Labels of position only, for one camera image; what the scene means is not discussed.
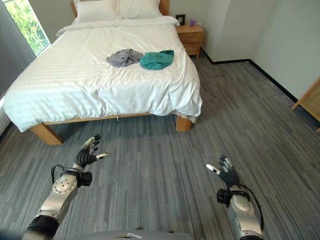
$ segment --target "pillow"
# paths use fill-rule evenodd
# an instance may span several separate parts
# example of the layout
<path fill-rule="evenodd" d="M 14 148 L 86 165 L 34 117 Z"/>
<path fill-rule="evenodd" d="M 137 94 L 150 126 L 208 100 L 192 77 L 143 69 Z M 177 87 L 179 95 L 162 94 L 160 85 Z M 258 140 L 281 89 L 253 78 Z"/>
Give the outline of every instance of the pillow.
<path fill-rule="evenodd" d="M 119 12 L 124 19 L 154 19 L 161 17 L 160 0 L 119 0 Z"/>
<path fill-rule="evenodd" d="M 120 19 L 118 0 L 74 0 L 77 23 Z"/>

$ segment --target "gray carpet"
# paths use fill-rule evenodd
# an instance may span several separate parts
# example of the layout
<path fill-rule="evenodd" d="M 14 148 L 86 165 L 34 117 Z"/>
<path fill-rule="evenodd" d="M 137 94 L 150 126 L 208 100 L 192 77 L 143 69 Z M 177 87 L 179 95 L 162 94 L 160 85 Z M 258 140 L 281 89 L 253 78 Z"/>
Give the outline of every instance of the gray carpet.
<path fill-rule="evenodd" d="M 194 59 L 202 113 L 189 131 L 175 116 L 141 116 L 53 127 L 65 143 L 47 146 L 13 126 L 0 143 L 0 229 L 23 231 L 51 191 L 50 168 L 68 166 L 88 137 L 112 156 L 88 167 L 56 238 L 105 230 L 185 232 L 197 240 L 230 240 L 216 192 L 224 185 L 206 163 L 221 154 L 255 192 L 267 240 L 320 239 L 319 123 L 247 62 L 210 65 Z"/>

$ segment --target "baseboard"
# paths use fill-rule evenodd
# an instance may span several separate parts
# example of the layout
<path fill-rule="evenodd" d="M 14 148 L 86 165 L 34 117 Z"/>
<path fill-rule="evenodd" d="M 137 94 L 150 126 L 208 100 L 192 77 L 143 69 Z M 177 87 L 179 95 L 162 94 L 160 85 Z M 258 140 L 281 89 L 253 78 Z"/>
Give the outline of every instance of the baseboard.
<path fill-rule="evenodd" d="M 9 129 L 13 126 L 13 122 L 10 121 L 10 123 L 6 126 L 6 128 L 3 130 L 3 132 L 0 134 L 0 143 L 2 142 L 2 140 L 5 138 L 5 136 L 7 135 Z"/>
<path fill-rule="evenodd" d="M 277 82 L 272 76 L 270 76 L 266 71 L 264 71 L 261 67 L 259 67 L 254 61 L 249 59 L 249 63 L 251 63 L 260 73 L 262 73 L 267 79 L 269 79 L 274 85 L 277 86 L 285 95 L 287 95 L 294 103 L 298 101 L 298 99 L 293 96 L 287 89 L 285 89 L 279 82 Z"/>
<path fill-rule="evenodd" d="M 240 63 L 240 62 L 249 62 L 252 66 L 254 66 L 261 74 L 263 74 L 267 79 L 269 79 L 278 89 L 280 89 L 285 95 L 287 95 L 294 103 L 298 101 L 298 99 L 293 96 L 287 89 L 285 89 L 280 83 L 278 83 L 272 76 L 270 76 L 266 71 L 264 71 L 261 67 L 259 67 L 252 59 L 238 59 L 238 60 L 228 60 L 228 61 L 212 61 L 206 51 L 201 48 L 206 58 L 210 61 L 212 65 L 218 64 L 231 64 L 231 63 Z"/>
<path fill-rule="evenodd" d="M 215 63 L 212 61 L 212 59 L 209 57 L 209 55 L 206 53 L 206 51 L 205 51 L 202 47 L 200 47 L 200 48 L 201 48 L 203 54 L 205 55 L 205 57 L 209 60 L 209 62 L 210 62 L 212 65 L 215 64 Z"/>

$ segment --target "green foliage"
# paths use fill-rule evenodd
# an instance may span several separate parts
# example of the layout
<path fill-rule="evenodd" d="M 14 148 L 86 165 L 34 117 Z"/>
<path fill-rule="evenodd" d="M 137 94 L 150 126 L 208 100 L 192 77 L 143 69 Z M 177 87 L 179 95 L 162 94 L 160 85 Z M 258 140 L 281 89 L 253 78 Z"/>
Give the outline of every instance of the green foliage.
<path fill-rule="evenodd" d="M 28 0 L 9 0 L 4 4 L 34 54 L 38 55 L 49 41 L 31 10 Z"/>

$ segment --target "wooden furniture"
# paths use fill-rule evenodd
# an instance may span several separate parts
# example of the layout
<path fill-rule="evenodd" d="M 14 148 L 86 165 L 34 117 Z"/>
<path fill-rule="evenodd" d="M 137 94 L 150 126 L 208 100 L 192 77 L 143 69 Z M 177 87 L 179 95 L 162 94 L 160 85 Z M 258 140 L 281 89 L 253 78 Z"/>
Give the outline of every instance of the wooden furniture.
<path fill-rule="evenodd" d="M 307 110 L 312 116 L 315 117 L 315 119 L 320 122 L 320 77 L 291 109 L 294 110 L 299 105 Z"/>
<path fill-rule="evenodd" d="M 177 26 L 176 31 L 188 55 L 196 55 L 196 58 L 198 58 L 204 35 L 202 27 L 199 25 L 183 25 Z"/>
<path fill-rule="evenodd" d="M 169 0 L 160 0 L 159 10 L 162 15 L 168 15 L 169 13 Z M 77 11 L 74 3 L 71 3 L 74 15 L 77 16 Z M 126 117 L 135 117 L 135 116 L 145 116 L 151 115 L 149 112 L 136 113 L 136 114 L 122 114 L 122 115 L 110 115 L 105 117 L 90 117 L 90 118 L 79 118 L 75 117 L 66 121 L 57 121 L 57 122 L 43 122 L 34 127 L 31 127 L 31 131 L 37 135 L 41 140 L 43 140 L 48 145 L 59 145 L 63 143 L 63 140 L 49 127 L 49 125 L 55 124 L 66 124 L 66 123 L 76 123 L 76 122 L 87 122 L 95 120 L 105 120 L 105 119 L 115 119 L 115 118 L 126 118 Z M 177 116 L 176 119 L 176 131 L 184 132 L 190 130 L 192 122 L 181 116 Z"/>

